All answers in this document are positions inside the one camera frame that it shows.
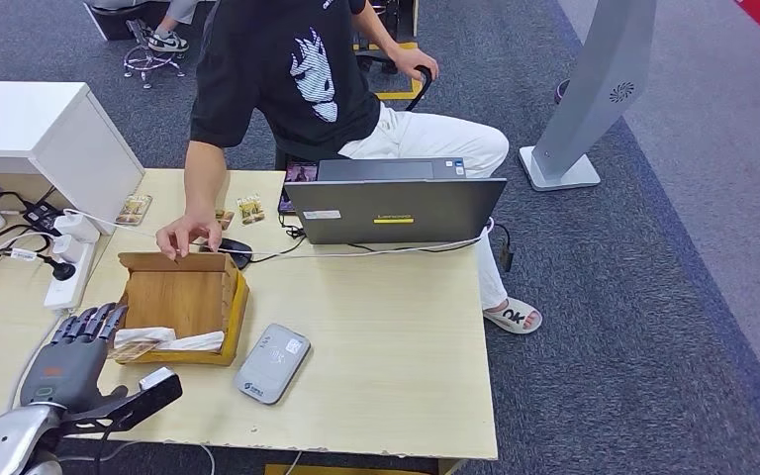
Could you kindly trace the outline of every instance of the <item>black t-shirt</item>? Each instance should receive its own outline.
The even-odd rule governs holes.
[[[254,108],[272,132],[339,150],[377,125],[380,101],[352,49],[365,0],[220,0],[197,66],[191,140],[242,141]]]

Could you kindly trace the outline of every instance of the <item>white pants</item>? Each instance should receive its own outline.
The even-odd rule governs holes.
[[[481,124],[433,114],[397,112],[381,105],[374,132],[348,142],[339,151],[350,158],[462,157],[467,176],[487,178],[506,159],[509,141],[502,132]],[[475,244],[483,309],[502,304],[508,293],[500,278],[488,235]]]

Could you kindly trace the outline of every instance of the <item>gray power bank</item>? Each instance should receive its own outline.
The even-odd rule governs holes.
[[[310,341],[303,335],[271,324],[237,372],[235,386],[263,404],[275,404],[309,350]]]

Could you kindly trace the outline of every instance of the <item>foot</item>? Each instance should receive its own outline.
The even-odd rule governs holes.
[[[153,33],[147,39],[149,48],[159,52],[183,52],[188,50],[188,42],[179,38],[176,32],[170,32],[162,38],[158,33]]]
[[[543,323],[543,315],[535,307],[511,297],[502,305],[483,310],[482,315],[511,333],[531,333]]]

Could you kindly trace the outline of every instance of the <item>slipper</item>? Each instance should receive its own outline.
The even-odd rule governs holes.
[[[523,327],[525,319],[532,314],[535,314],[534,322],[531,327],[525,329]],[[532,333],[539,329],[540,324],[543,323],[543,315],[538,309],[511,297],[509,297],[509,305],[505,309],[499,312],[485,312],[483,310],[482,315],[506,332],[518,334]]]

